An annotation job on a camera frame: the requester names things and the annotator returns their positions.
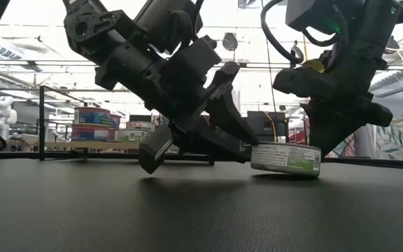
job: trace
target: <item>green light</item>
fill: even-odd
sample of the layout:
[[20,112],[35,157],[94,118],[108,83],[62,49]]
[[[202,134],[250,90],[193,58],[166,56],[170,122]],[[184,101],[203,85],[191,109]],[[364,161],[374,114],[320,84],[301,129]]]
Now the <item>green light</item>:
[[334,32],[340,33],[340,26],[334,20],[325,18],[325,24]]

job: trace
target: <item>ceiling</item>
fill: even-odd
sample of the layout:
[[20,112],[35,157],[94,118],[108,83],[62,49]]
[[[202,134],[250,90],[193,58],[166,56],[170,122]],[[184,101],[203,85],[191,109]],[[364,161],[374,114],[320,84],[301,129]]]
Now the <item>ceiling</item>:
[[[119,1],[103,0],[103,4],[109,10],[123,9],[131,18],[139,12],[145,0]],[[260,11],[262,6],[257,0],[252,8],[238,8],[238,0],[205,0],[201,9],[204,28],[199,35],[208,34],[211,38],[222,41],[225,33],[236,34],[239,46],[235,52],[224,49],[219,43],[216,52],[224,61],[252,63],[287,63],[287,60],[276,52],[271,46],[267,53],[266,38],[260,29]],[[63,28],[63,19],[66,15],[61,1],[46,0],[11,0],[0,21],[0,43],[7,43],[16,50],[23,52],[24,60],[85,60],[75,54],[66,41]],[[267,14],[267,22],[271,30],[281,44],[289,49],[294,41],[299,42],[299,47],[304,50],[303,36],[301,33],[285,25],[285,6],[275,6]],[[328,36],[317,31],[311,33],[318,39],[327,39]],[[403,24],[397,25],[393,36],[401,46],[400,55],[403,56]],[[307,58],[318,57],[324,48],[305,44]],[[386,56],[386,60],[393,64],[400,62],[400,56],[395,53]],[[19,66],[0,66],[0,71],[10,74],[20,80],[29,83],[42,83],[55,87],[72,88],[98,88],[94,85],[93,66],[41,66],[42,72],[34,72]],[[215,70],[208,72],[210,80]],[[242,104],[266,104],[272,103],[271,79],[277,74],[274,70],[270,75],[265,69],[244,69],[239,72],[234,81],[236,89],[241,91]],[[386,87],[389,92],[399,88],[397,85]],[[286,95],[274,90],[276,103],[297,102],[298,98]],[[141,100],[134,94],[127,93],[73,93],[77,97],[92,98],[99,101],[116,100],[125,101],[125,104],[106,104],[115,107],[119,111],[141,111]],[[403,95],[397,94],[391,98],[403,99]],[[253,109],[257,105],[247,105],[245,109]]]

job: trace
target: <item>patterned fabric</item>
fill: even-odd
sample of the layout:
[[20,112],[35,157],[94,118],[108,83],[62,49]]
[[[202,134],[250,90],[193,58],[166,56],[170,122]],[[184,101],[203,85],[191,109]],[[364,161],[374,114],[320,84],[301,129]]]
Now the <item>patterned fabric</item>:
[[376,128],[376,158],[403,160],[403,120]]
[[348,136],[337,147],[335,147],[334,150],[326,155],[327,158],[345,158],[354,156],[354,134]]

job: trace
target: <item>fabric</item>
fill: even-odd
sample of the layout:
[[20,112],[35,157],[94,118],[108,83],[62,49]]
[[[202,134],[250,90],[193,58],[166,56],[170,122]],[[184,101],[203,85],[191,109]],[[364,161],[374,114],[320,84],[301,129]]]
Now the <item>fabric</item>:
[[359,158],[376,158],[374,126],[367,124],[354,133],[355,156]]
[[403,160],[403,120],[376,128],[376,158]]
[[346,158],[355,156],[354,148],[354,134],[346,137],[337,147],[334,148],[329,154],[326,155],[327,158]]

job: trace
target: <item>green label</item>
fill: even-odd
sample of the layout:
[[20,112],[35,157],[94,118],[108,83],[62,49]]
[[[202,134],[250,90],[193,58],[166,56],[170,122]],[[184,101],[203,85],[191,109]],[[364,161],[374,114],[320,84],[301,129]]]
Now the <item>green label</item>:
[[297,158],[289,158],[288,159],[288,166],[292,168],[299,168],[306,171],[313,170],[313,160],[299,160]]

